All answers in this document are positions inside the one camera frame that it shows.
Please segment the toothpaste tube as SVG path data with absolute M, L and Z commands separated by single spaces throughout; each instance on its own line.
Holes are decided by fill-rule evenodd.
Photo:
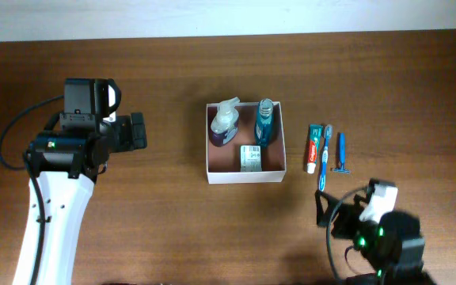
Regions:
M 306 162 L 306 171 L 308 174 L 313 174 L 317 166 L 317 154 L 322 137 L 323 126 L 311 124 L 309 128 L 309 143 Z

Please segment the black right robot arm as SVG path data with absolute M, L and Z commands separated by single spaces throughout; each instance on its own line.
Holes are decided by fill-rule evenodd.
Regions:
M 337 199 L 317 190 L 317 225 L 325 228 L 326 249 L 337 284 L 434 284 L 424 270 L 425 239 L 420 220 L 395 211 L 396 188 L 366 186 Z M 350 240 L 374 269 L 373 273 L 342 278 L 332 255 L 331 239 Z

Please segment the clear pump soap bottle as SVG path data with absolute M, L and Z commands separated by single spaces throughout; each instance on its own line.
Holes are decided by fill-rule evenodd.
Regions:
M 239 112 L 236 106 L 239 102 L 240 99 L 234 97 L 218 104 L 209 132 L 209 139 L 214 146 L 225 146 L 238 133 Z

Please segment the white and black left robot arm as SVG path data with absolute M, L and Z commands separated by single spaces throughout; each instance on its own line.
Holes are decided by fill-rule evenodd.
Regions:
M 68 78 L 63 99 L 23 153 L 29 208 L 15 284 L 71 282 L 82 219 L 110 154 L 147 146 L 143 114 L 116 114 L 113 79 Z

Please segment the white green soap box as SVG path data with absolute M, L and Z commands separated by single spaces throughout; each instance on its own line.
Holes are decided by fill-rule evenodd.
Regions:
M 242 172 L 260 172 L 262 170 L 260 146 L 242 145 L 240 163 Z

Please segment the blue white toothbrush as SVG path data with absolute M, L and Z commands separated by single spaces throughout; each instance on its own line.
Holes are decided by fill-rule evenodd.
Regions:
M 325 126 L 323 137 L 324 137 L 324 147 L 321 155 L 321 173 L 318 181 L 318 190 L 323 192 L 325 190 L 326 182 L 326 170 L 328 167 L 328 158 L 329 158 L 329 140 L 333 136 L 333 126 L 328 124 Z

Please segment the blue disposable razor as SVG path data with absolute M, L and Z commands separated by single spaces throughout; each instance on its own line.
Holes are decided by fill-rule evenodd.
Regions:
M 337 143 L 337 164 L 332 169 L 334 173 L 349 174 L 351 171 L 346 168 L 346 142 L 344 133 L 339 133 Z

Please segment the teal mouthwash bottle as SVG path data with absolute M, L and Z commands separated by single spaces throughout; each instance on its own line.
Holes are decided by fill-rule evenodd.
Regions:
M 268 98 L 258 104 L 254 132 L 256 144 L 261 147 L 267 147 L 272 138 L 273 108 L 273 101 Z

